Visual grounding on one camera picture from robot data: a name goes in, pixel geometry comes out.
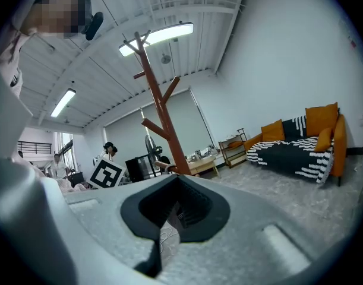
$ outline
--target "railing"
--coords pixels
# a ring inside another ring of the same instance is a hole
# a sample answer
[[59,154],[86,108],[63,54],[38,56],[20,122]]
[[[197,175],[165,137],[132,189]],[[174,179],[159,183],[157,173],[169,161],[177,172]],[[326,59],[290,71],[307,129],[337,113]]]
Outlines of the railing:
[[52,144],[43,142],[18,141],[17,150],[31,154],[52,154]]

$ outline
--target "marble tile floor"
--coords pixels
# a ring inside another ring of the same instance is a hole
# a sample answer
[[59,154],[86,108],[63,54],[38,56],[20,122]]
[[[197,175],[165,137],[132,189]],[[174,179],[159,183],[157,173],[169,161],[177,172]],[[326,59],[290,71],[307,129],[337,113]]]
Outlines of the marble tile floor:
[[[346,158],[340,187],[337,186],[337,179],[332,176],[320,186],[310,180],[280,174],[249,161],[232,169],[221,167],[219,172],[221,178],[214,172],[201,177],[269,200],[328,248],[351,231],[360,212],[361,191],[363,194],[362,156]],[[169,229],[172,229],[172,234],[177,233],[168,223],[163,229],[161,233],[170,233]],[[163,266],[176,254],[178,243],[178,235],[173,235],[162,243]]]

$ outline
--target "black and white blanket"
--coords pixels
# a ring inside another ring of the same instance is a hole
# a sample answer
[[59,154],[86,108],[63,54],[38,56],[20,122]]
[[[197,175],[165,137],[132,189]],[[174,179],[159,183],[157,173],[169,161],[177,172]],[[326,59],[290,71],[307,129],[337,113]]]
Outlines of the black and white blanket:
[[251,162],[325,183],[333,166],[333,144],[324,152],[315,152],[318,137],[293,141],[258,142],[247,151]]

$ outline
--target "ceiling light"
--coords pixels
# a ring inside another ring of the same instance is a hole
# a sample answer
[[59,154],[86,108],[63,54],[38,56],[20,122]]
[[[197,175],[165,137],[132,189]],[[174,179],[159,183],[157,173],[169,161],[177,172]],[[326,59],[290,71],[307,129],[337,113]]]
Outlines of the ceiling light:
[[62,109],[67,105],[69,100],[71,100],[73,98],[74,95],[75,95],[75,91],[72,90],[71,88],[69,88],[67,90],[67,92],[65,93],[65,95],[60,100],[60,102],[57,104],[55,109],[53,110],[52,114],[50,114],[50,116],[57,117],[61,113]]
[[[160,30],[151,32],[146,41],[150,43],[150,45],[154,45],[155,43],[158,43],[160,41],[168,40],[182,35],[191,34],[193,33],[193,27],[194,25],[192,22],[180,23],[176,24],[175,26],[164,27],[161,28]],[[134,46],[135,48],[138,48],[135,39],[132,39],[128,43]],[[127,45],[121,45],[119,47],[119,50],[121,51],[122,55],[125,57],[134,53],[134,51],[130,49]]]

